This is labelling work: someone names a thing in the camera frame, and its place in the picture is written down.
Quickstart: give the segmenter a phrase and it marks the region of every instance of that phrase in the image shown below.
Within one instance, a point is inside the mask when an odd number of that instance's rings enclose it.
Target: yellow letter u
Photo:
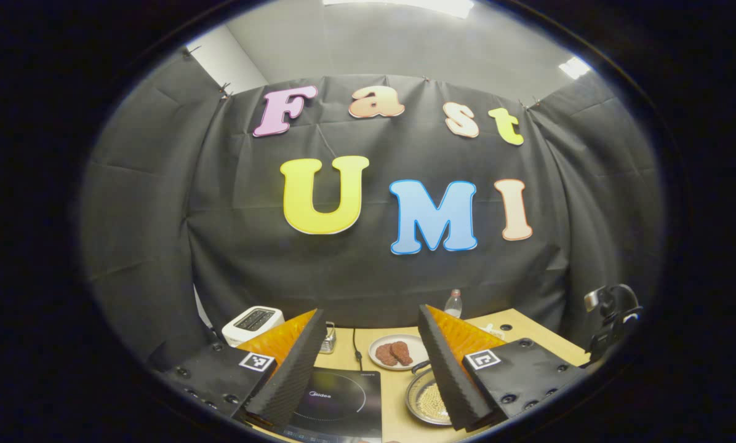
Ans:
[[[332,167],[340,171],[340,206],[324,214],[314,209],[314,174],[321,169],[321,162],[299,159],[281,165],[281,173],[286,176],[283,214],[301,233],[336,234],[349,229],[360,216],[362,170],[368,168],[368,159],[346,155],[332,160]]]

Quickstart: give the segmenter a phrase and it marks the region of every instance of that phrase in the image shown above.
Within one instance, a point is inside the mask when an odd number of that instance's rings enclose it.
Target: plastic bottle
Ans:
[[[450,314],[457,319],[461,318],[461,289],[453,289],[450,291],[450,298],[444,304],[445,314]]]

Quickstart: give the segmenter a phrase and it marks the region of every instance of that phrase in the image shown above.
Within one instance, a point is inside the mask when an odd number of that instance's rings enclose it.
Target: induction cooktop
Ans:
[[[315,367],[282,434],[309,443],[382,443],[379,372]]]

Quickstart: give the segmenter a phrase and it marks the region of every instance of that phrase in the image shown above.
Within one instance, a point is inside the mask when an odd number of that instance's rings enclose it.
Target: letter m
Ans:
[[[475,185],[470,182],[452,182],[436,207],[425,187],[418,180],[398,180],[390,185],[390,192],[398,197],[398,239],[390,246],[393,254],[416,254],[422,244],[415,238],[419,228],[428,249],[435,250],[450,226],[444,240],[446,250],[469,250],[478,246],[472,235],[472,196]]]

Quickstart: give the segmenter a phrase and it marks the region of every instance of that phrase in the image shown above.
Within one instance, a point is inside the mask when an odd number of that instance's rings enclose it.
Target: white plate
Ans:
[[[396,365],[386,365],[376,358],[376,349],[378,347],[388,343],[394,343],[396,341],[403,341],[407,344],[407,347],[409,348],[409,357],[412,359],[410,365],[402,365],[401,362],[397,362]],[[428,353],[425,351],[422,339],[416,335],[409,335],[407,333],[394,333],[374,340],[374,342],[370,344],[370,348],[368,348],[368,355],[371,360],[374,360],[374,364],[390,370],[410,370],[413,365],[419,364],[419,362],[424,362],[428,359]]]

